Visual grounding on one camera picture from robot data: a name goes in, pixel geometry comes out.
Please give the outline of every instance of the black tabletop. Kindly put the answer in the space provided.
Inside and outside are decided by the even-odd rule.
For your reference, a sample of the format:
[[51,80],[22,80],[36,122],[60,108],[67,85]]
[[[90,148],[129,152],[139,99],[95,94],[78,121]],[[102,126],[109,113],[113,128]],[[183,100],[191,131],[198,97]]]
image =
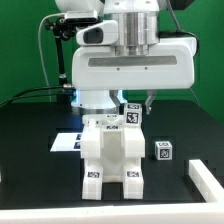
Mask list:
[[[123,199],[121,183],[103,184],[102,200],[82,200],[79,152],[50,152],[57,133],[81,132],[81,117],[69,105],[11,104],[0,109],[0,208],[57,208],[201,202],[187,175],[188,161],[201,159],[224,185],[224,126],[189,101],[154,101],[143,116],[146,157],[143,200]],[[173,145],[173,160],[154,157],[156,140]]]

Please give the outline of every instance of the white object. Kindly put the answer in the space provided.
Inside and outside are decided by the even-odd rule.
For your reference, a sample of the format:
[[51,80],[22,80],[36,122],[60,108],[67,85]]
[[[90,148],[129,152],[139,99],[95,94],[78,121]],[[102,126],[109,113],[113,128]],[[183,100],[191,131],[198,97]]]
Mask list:
[[[83,124],[81,157],[85,161],[85,173],[92,167],[94,172],[102,169],[102,182],[123,182],[126,186],[126,198],[142,198],[143,178],[140,171],[141,158],[145,156],[145,139],[140,126],[126,126],[124,116],[116,114],[84,115]],[[133,180],[126,177],[125,167],[128,167],[127,171],[138,171],[139,178]],[[88,186],[91,182],[86,180],[85,174],[83,198],[99,200],[99,192],[93,197],[92,187]]]
[[105,2],[104,14],[132,12],[159,12],[159,5],[157,0],[115,0]]
[[82,133],[59,133],[50,151],[80,151],[81,135]]
[[1,210],[0,224],[223,224],[223,203]]
[[72,22],[83,22],[86,20],[92,21],[92,23],[96,23],[98,21],[98,13],[96,10],[90,11],[68,11],[64,14],[65,22],[72,23]]
[[127,103],[124,106],[124,123],[126,126],[141,126],[142,106],[141,104]]
[[189,176],[206,202],[223,202],[224,190],[201,160],[189,162]]
[[72,102],[72,106],[74,108],[80,107],[84,110],[102,110],[116,107],[108,90],[76,91],[76,99]]
[[124,198],[125,199],[142,199],[143,198],[144,180],[142,171],[139,166],[124,167]]
[[[87,44],[84,42],[84,34],[94,29],[100,29],[103,32],[103,41],[99,44]],[[76,35],[77,43],[81,46],[85,45],[111,45],[118,41],[118,25],[114,20],[103,21],[102,23],[82,29]]]
[[155,142],[155,156],[157,160],[172,160],[173,146],[169,141]]
[[82,199],[100,200],[102,193],[103,168],[100,166],[86,168]]
[[55,0],[61,12],[96,10],[102,14],[103,3],[100,0]]
[[111,46],[81,47],[73,57],[73,85],[79,90],[189,88],[195,46],[195,38],[161,39],[146,56],[121,58]]

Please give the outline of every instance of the green backdrop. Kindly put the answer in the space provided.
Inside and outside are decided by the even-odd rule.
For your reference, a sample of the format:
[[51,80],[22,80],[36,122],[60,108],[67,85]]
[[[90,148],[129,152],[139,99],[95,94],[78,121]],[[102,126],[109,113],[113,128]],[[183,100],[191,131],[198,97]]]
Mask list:
[[[195,57],[195,84],[192,89],[201,107],[224,123],[224,1],[195,0],[185,11],[176,11],[181,27],[200,38]],[[0,101],[29,88],[45,86],[38,51],[38,27],[49,14],[59,12],[54,0],[0,1]],[[160,29],[174,29],[167,11],[160,14]],[[55,43],[52,32],[42,30],[43,53],[50,84],[58,84]],[[65,66],[71,81],[75,40],[63,43]],[[126,91],[129,100],[143,100],[145,91]],[[157,99],[195,101],[189,90],[158,91]]]

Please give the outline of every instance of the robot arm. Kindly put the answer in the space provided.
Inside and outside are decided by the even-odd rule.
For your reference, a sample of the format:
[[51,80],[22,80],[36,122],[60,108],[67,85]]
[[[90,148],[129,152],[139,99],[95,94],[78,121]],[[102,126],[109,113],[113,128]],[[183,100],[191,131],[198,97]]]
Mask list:
[[[111,91],[117,90],[190,88],[196,39],[158,35],[159,11],[168,3],[180,7],[180,2],[185,8],[193,0],[56,0],[66,12],[65,23],[92,14],[76,35],[81,47],[72,64],[73,85],[80,91],[75,107],[115,107]],[[88,24],[88,18],[97,18],[95,13],[104,20]]]

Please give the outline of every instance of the white block structure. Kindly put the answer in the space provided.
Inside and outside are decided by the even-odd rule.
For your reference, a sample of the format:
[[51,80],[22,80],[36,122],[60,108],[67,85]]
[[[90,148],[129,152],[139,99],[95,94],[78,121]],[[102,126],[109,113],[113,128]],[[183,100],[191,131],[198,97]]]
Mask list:
[[[145,139],[141,130],[141,105],[125,105],[123,115],[85,115],[80,141],[85,161],[83,199],[100,200],[102,183],[123,182],[124,198],[143,198],[141,158]],[[99,173],[99,178],[88,173]]]
[[209,172],[201,160],[190,160],[189,176],[206,202],[224,203],[224,190],[222,186]]

